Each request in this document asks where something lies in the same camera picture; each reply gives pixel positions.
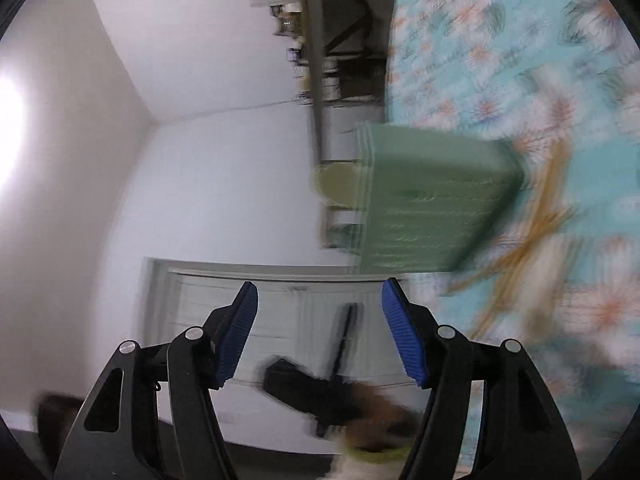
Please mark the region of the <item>grey long table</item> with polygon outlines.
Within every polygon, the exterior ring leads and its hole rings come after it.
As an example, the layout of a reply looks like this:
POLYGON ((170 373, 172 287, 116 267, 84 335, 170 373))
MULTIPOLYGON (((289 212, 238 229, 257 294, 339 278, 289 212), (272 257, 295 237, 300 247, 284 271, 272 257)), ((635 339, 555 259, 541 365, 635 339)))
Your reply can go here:
POLYGON ((312 160, 326 159, 324 62, 328 58, 382 58, 374 44, 375 17, 368 0, 300 0, 303 50, 308 67, 312 160))

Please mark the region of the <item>white panel door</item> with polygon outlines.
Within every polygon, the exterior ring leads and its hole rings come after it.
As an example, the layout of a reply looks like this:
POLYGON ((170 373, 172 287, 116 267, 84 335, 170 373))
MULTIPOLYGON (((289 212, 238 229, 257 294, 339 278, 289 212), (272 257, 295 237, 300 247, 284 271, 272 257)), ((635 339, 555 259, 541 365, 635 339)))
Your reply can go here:
POLYGON ((383 387, 410 384, 382 311, 382 276, 356 274, 344 266, 153 259, 141 321, 143 342, 160 344, 203 324, 210 312, 231 304, 246 281, 257 288, 258 310, 236 382, 257 382, 258 368, 273 356, 286 356, 312 374, 326 374, 341 307, 360 304, 345 374, 383 387))

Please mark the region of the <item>green-white ceramic spoon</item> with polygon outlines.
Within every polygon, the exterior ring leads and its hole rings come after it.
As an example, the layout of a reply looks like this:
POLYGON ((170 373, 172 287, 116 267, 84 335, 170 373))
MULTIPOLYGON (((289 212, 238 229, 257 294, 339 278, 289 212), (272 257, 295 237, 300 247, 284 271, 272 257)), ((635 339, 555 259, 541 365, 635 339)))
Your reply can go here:
POLYGON ((334 160, 314 168, 314 187, 331 206, 356 209, 360 182, 367 171, 353 160, 334 160))

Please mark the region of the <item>green plastic utensil holder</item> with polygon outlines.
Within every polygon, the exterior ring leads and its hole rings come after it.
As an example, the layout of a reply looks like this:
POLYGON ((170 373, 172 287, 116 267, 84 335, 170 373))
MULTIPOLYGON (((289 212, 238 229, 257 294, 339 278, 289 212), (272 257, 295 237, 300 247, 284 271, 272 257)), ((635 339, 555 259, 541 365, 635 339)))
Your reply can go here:
POLYGON ((347 252, 361 274, 452 272, 483 249, 526 182, 524 160, 503 139, 433 128, 363 124, 354 162, 359 205, 325 200, 324 246, 347 252))

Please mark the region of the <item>bamboo chopstick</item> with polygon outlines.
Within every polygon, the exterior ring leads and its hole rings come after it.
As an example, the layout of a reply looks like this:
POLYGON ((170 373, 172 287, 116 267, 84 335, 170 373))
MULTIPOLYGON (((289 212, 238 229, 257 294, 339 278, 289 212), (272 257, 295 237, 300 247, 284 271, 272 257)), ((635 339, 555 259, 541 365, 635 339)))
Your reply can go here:
POLYGON ((496 278, 490 299, 474 322, 471 330, 473 339, 484 337, 500 314, 513 309, 516 292, 536 250, 548 236, 558 232, 573 214, 570 208, 560 207, 560 195, 569 161, 570 142, 555 141, 551 145, 546 166, 534 177, 534 197, 524 219, 524 226, 520 229, 521 240, 488 266, 466 278, 460 278, 448 287, 447 292, 451 295, 463 292, 488 278, 496 278))

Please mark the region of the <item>floral blue quilt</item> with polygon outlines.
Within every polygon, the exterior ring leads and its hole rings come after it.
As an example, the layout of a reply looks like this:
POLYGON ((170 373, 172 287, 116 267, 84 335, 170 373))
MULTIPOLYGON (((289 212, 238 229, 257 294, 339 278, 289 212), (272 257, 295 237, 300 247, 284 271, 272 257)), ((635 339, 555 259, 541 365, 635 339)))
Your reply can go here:
MULTIPOLYGON (((461 278, 518 244, 534 177, 555 141, 570 142, 560 207, 573 214, 536 250, 513 309, 475 340, 524 344, 584 474, 639 403, 636 23, 616 0, 396 0, 392 21, 388 119, 508 140, 524 160, 511 221, 461 278)), ((449 295, 457 280, 421 278, 416 296, 472 338, 496 278, 449 295)))

